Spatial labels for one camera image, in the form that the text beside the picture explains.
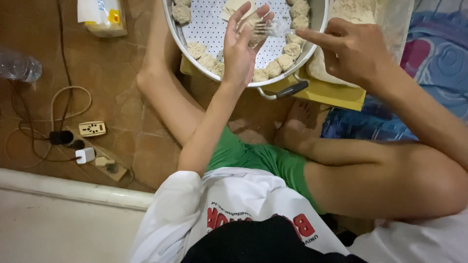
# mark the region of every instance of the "green shorts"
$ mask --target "green shorts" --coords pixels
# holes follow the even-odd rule
[[[268,171],[281,177],[286,185],[309,200],[313,208],[322,213],[310,194],[304,179],[302,156],[269,144],[247,144],[241,142],[227,127],[211,157],[207,171],[221,167],[241,167]]]

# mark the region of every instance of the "power strip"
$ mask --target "power strip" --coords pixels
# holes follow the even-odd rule
[[[98,168],[101,172],[105,173],[107,176],[112,178],[112,180],[114,180],[114,181],[119,182],[122,179],[122,177],[124,177],[125,173],[128,171],[128,168],[126,168],[126,167],[124,167],[122,165],[123,162],[115,154],[111,153],[110,151],[108,151],[108,150],[106,150],[104,148],[93,145],[91,142],[89,142],[88,140],[83,138],[78,132],[72,130],[70,127],[65,127],[65,130],[69,130],[69,131],[71,131],[73,133],[73,140],[78,140],[78,139],[82,140],[85,143],[85,147],[94,148],[94,150],[96,151],[96,158],[103,156],[108,160],[115,160],[116,161],[115,165],[116,165],[116,168],[117,168],[117,172],[116,173],[110,173],[107,170],[106,167],[96,166],[94,161],[90,162],[91,165]]]

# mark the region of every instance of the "white charger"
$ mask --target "white charger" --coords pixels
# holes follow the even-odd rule
[[[94,153],[94,148],[84,148],[75,152],[76,157],[80,157],[76,160],[76,163],[83,164],[90,162],[96,158],[96,154]]]

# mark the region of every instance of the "leg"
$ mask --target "leg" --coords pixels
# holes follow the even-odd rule
[[[466,207],[468,176],[455,161],[419,143],[311,138],[309,107],[295,103],[277,141],[314,161],[305,165],[304,177],[320,208],[359,218],[416,219]]]
[[[184,145],[205,111],[174,75],[181,52],[169,31],[162,1],[156,0],[153,8],[146,54],[137,76],[138,87],[177,141]]]

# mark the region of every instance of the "flour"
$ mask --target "flour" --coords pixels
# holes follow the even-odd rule
[[[335,0],[331,17],[343,18],[354,24],[375,24],[375,5],[376,3],[371,0]],[[322,81],[358,87],[327,73],[323,51],[320,47],[317,47],[313,58],[307,62],[307,73]]]

